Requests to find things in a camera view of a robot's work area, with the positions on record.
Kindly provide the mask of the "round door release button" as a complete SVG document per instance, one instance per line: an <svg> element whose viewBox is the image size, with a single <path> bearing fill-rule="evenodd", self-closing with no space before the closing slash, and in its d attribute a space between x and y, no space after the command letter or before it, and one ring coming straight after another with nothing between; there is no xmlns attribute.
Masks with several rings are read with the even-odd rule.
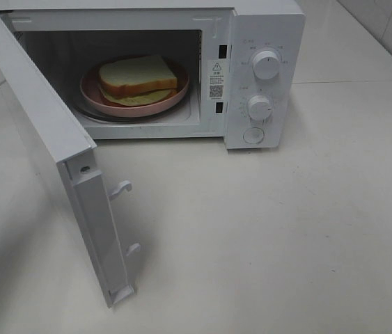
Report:
<svg viewBox="0 0 392 334"><path fill-rule="evenodd" d="M243 139L248 144L259 144L263 141L265 133L261 128L252 127L243 134Z"/></svg>

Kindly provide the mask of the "white bread sandwich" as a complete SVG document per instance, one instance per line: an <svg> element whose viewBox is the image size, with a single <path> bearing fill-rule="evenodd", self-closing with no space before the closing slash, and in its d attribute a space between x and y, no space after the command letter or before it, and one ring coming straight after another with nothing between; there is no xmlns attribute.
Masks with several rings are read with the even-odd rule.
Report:
<svg viewBox="0 0 392 334"><path fill-rule="evenodd" d="M154 104L178 89L178 78L158 55L105 63L97 78L102 96L121 106Z"/></svg>

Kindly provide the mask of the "pink round plate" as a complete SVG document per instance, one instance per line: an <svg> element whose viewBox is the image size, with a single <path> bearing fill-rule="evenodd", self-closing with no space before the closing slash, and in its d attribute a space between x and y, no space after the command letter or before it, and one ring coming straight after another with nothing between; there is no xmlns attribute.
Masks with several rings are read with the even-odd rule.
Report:
<svg viewBox="0 0 392 334"><path fill-rule="evenodd" d="M186 69L179 63L165 58L164 61L177 77L175 93L168 94L164 99L152 104L125 106L108 100L100 90L98 83L98 66L89 70L80 81L81 96L87 105L105 116L115 118L142 118L165 112L176 106L189 89L190 77Z"/></svg>

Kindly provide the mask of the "lower white timer knob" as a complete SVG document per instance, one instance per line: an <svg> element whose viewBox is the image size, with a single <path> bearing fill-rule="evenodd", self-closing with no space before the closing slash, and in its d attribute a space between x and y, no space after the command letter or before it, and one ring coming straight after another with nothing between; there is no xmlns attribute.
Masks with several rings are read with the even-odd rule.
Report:
<svg viewBox="0 0 392 334"><path fill-rule="evenodd" d="M254 95L246 104L250 119L263 121L268 119L274 111L274 101L265 95Z"/></svg>

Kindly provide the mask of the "warning label with QR code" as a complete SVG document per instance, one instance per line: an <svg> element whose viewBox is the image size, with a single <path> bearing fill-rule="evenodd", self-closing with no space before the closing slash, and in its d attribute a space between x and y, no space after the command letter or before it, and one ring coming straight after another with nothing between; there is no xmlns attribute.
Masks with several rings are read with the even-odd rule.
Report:
<svg viewBox="0 0 392 334"><path fill-rule="evenodd" d="M207 97L209 100L222 100L226 82L225 59L210 60L207 62Z"/></svg>

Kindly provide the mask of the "white microwave oven body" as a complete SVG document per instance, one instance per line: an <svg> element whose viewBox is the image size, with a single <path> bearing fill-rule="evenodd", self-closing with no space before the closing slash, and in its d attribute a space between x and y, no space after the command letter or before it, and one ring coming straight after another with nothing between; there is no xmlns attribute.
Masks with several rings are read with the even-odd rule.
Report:
<svg viewBox="0 0 392 334"><path fill-rule="evenodd" d="M221 137L229 149L279 144L305 23L295 1L0 1L0 18L69 110L74 96L82 97L81 78L95 66L158 55L186 69L190 121L115 125L73 114L94 142ZM281 57L269 80L253 72L261 49ZM224 97L209 100L207 62L218 59L228 66ZM250 119L246 104L254 95L273 99L268 119ZM243 139L252 127L265 133L259 144Z"/></svg>

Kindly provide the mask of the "upper white power knob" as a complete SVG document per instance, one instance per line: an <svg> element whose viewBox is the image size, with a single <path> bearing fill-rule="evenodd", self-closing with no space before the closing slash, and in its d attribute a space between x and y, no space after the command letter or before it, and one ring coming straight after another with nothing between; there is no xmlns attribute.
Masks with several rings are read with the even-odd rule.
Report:
<svg viewBox="0 0 392 334"><path fill-rule="evenodd" d="M275 49L261 49L252 58L255 76L261 80L274 78L280 70L281 57Z"/></svg>

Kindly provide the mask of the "glass microwave turntable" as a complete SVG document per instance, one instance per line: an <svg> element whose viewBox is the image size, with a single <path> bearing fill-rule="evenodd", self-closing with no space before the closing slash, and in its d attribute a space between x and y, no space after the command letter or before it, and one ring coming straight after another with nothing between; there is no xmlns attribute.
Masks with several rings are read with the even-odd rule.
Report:
<svg viewBox="0 0 392 334"><path fill-rule="evenodd" d="M71 103L72 113L78 118L83 118L91 122L101 124L115 124L115 125L133 125L140 123L152 124L177 124L181 122L190 121L194 110L192 108L193 99L191 94L187 93L185 97L179 101L175 106L151 116L127 118L105 115L95 108L87 105L84 98L75 95Z"/></svg>

